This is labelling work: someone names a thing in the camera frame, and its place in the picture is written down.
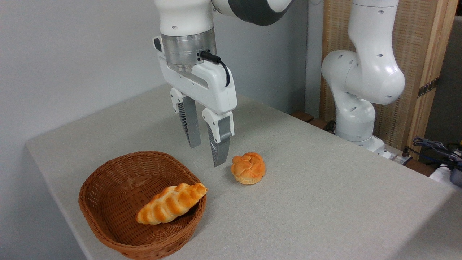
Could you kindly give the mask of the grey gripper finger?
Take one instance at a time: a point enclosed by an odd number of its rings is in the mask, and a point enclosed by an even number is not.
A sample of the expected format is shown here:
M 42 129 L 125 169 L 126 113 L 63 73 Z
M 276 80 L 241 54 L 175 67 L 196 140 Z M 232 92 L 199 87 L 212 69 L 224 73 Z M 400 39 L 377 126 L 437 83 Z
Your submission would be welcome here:
M 235 135 L 233 113 L 223 115 L 215 114 L 208 108 L 202 111 L 202 117 L 207 123 L 209 143 L 211 147 L 213 164 L 217 167 L 226 162 L 230 138 Z
M 179 115 L 190 148 L 201 145 L 201 135 L 195 101 L 172 88 L 170 91 L 174 112 Z

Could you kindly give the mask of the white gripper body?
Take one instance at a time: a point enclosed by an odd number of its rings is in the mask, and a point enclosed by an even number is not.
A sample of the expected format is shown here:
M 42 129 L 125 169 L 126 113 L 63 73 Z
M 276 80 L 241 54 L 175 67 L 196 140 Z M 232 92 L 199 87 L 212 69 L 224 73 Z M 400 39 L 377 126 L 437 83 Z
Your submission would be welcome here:
M 221 65 L 210 61 L 192 66 L 191 72 L 178 72 L 170 68 L 164 54 L 160 36 L 152 39 L 157 49 L 164 79 L 174 89 L 191 97 L 215 114 L 225 114 L 237 106 L 237 97 L 232 74 L 226 87 L 226 71 Z

